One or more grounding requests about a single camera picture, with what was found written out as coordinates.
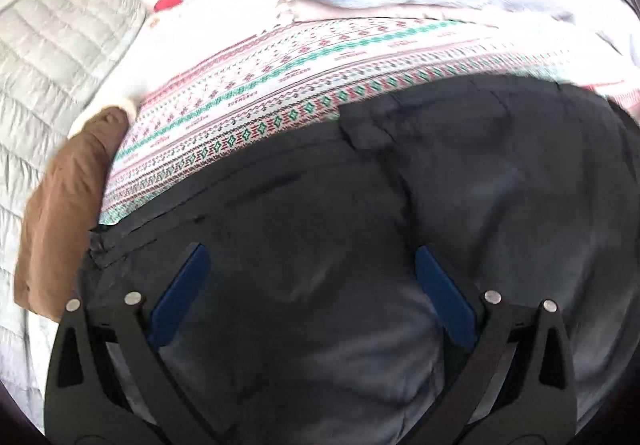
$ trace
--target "brown sleeve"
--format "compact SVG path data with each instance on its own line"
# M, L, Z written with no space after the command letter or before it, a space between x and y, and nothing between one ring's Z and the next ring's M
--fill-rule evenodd
M22 220L15 302L58 321L95 227L113 157L129 127L119 108L107 108L68 140L49 164Z

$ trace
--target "blue gripper pad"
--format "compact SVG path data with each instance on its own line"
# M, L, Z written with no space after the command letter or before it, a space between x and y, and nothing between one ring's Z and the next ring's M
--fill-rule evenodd
M476 314L427 247L415 252L415 276L453 344L471 351L478 339Z
M146 341L154 351L174 339L210 268L211 258L207 247L197 245L151 312Z

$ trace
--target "white quilted fabric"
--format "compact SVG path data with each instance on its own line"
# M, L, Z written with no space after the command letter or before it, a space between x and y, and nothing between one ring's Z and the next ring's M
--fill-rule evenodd
M0 12L0 380L40 429L56 325L13 300L21 214L145 13L139 0L17 0Z

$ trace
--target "patterned fabric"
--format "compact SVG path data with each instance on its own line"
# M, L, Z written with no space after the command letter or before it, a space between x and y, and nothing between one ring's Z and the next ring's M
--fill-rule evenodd
M146 99L116 155L100 222L117 223L231 151L335 118L341 104L440 78L512 73L571 82L627 108L640 101L640 71L595 35L523 21L295 24L216 54Z

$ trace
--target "brown jacket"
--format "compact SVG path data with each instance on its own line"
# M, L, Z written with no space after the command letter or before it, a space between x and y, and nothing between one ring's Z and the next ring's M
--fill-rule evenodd
M58 321L100 215L113 157L129 128L116 107L101 111L68 140L27 203L15 270L15 302Z

